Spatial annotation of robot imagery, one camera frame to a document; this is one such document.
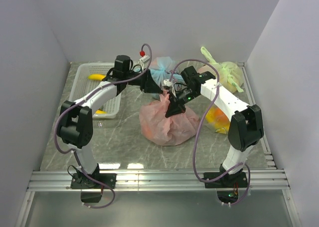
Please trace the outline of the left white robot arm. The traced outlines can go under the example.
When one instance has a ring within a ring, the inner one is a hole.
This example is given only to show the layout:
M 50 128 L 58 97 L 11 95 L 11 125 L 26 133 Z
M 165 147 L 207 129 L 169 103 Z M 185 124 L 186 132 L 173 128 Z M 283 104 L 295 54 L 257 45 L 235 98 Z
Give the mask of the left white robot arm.
M 131 58 L 118 55 L 114 67 L 95 89 L 74 102 L 62 104 L 55 136 L 68 145 L 79 165 L 72 178 L 75 183 L 89 189 L 103 185 L 99 165 L 89 146 L 93 137 L 93 115 L 103 104 L 121 94 L 127 85 L 138 86 L 144 93 L 163 93 L 148 68 L 135 72 Z

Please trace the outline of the single yellow banana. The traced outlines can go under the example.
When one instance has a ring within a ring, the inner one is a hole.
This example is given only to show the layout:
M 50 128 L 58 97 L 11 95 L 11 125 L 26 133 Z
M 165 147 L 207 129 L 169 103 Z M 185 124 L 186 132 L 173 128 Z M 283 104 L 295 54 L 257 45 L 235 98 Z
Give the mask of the single yellow banana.
M 91 74 L 88 76 L 89 80 L 94 80 L 94 81 L 102 81 L 106 76 L 102 74 Z

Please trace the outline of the pink plastic bag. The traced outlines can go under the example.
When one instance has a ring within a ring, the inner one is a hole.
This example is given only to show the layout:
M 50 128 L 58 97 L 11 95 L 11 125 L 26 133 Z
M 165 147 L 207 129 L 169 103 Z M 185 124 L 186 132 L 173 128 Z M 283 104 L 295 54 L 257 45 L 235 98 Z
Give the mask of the pink plastic bag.
M 161 94 L 155 100 L 140 108 L 141 133 L 145 138 L 160 146 L 177 146 L 193 137 L 199 126 L 197 114 L 186 107 L 186 111 L 166 117 L 170 104 L 169 94 Z

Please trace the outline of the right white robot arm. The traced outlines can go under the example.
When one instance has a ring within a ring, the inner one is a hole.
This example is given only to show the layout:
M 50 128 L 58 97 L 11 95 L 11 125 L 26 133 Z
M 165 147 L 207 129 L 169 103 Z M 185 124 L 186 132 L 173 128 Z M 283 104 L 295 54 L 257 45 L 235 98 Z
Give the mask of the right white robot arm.
M 261 108 L 233 95 L 221 85 L 217 74 L 209 71 L 198 73 L 190 66 L 182 71 L 181 76 L 185 88 L 180 91 L 175 91 L 174 84 L 168 79 L 161 83 L 162 89 L 168 91 L 170 101 L 165 115 L 171 117 L 185 112 L 185 104 L 198 96 L 209 99 L 226 115 L 230 122 L 229 151 L 220 166 L 219 176 L 203 179 L 203 182 L 220 181 L 223 186 L 230 187 L 239 179 L 250 151 L 264 136 Z

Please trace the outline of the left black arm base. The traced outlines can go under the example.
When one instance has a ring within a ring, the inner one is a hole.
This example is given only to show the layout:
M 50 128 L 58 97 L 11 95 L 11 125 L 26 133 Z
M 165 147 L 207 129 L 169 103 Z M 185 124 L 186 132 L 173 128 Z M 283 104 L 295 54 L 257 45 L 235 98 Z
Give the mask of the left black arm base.
M 108 185 L 111 189 L 114 189 L 116 177 L 117 174 L 115 173 L 98 174 L 97 180 Z M 88 179 L 81 172 L 79 172 L 72 175 L 70 189 L 81 190 L 80 197 L 83 203 L 95 204 L 101 200 L 103 190 L 105 190 L 106 188 Z

